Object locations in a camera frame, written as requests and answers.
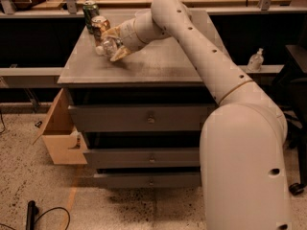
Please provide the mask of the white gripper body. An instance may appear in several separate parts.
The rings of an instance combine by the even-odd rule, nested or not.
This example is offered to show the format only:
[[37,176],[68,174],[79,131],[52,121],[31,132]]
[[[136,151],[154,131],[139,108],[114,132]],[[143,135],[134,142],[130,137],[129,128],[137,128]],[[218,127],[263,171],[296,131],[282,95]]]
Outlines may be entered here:
[[119,25],[120,38],[125,47],[132,52],[137,52],[146,46],[136,33],[134,24],[136,19],[127,20]]

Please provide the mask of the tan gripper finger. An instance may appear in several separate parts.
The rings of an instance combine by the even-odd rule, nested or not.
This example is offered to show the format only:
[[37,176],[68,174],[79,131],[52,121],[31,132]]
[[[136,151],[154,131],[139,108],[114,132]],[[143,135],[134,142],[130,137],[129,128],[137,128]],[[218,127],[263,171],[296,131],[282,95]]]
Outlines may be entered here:
[[122,59],[131,54],[131,50],[129,50],[126,46],[121,46],[116,53],[110,58],[112,62],[115,62],[119,59]]
[[112,27],[105,32],[102,33],[101,38],[107,38],[107,37],[113,37],[113,38],[120,38],[120,27]]

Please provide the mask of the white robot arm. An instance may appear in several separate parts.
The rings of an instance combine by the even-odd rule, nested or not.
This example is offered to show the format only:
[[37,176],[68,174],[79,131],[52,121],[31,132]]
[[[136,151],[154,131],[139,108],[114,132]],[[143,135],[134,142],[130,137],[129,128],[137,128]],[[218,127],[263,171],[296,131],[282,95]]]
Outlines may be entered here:
[[207,230],[293,230],[283,157],[285,116],[197,29],[188,9],[179,0],[153,0],[149,11],[103,36],[133,52],[173,37],[217,103],[200,140]]

